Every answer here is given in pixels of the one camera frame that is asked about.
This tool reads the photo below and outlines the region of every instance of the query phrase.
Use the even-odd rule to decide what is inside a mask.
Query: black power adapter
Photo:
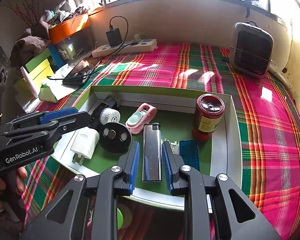
[[[109,45],[111,47],[120,45],[122,43],[122,37],[119,28],[114,29],[112,25],[109,25],[109,29],[110,30],[106,32]]]

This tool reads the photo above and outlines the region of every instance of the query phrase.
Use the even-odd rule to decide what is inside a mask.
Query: silver lighter
[[[161,134],[158,123],[143,126],[142,182],[161,182]]]

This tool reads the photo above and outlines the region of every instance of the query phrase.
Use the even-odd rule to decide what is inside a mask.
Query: power strip
[[[131,41],[126,41],[123,45],[129,44]],[[111,52],[115,51],[119,46],[116,47],[110,47],[109,44],[107,45],[102,45],[98,48],[96,48],[92,52],[93,57],[104,57]],[[141,40],[138,44],[136,45],[130,45],[122,50],[120,50],[119,54],[124,54],[124,53],[136,53],[136,52],[151,52],[154,51],[154,49],[157,47],[157,40]]]

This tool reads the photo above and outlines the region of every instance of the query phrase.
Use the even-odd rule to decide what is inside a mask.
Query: red jar
[[[197,99],[192,135],[198,141],[207,141],[216,129],[225,111],[221,98],[204,94]]]

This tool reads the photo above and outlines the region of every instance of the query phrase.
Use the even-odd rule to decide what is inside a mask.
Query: blue gripper pad
[[[165,143],[162,143],[162,147],[161,147],[161,161],[164,168],[164,174],[166,176],[167,187],[171,194],[173,190],[172,170],[170,166],[170,161],[168,159],[168,153],[167,153]]]
[[[137,173],[138,173],[138,164],[139,164],[139,156],[140,156],[140,146],[139,143],[136,143],[136,149],[134,151],[134,156],[132,160],[132,166],[130,171],[130,184],[129,184],[129,194],[132,195],[132,192],[136,185]]]
[[[184,163],[200,171],[198,144],[193,140],[179,142],[179,152]]]
[[[41,124],[49,123],[51,120],[54,120],[56,118],[63,117],[63,116],[69,115],[69,114],[75,114],[77,112],[78,112],[78,110],[75,107],[49,112],[49,113],[46,113],[40,119],[40,123]]]

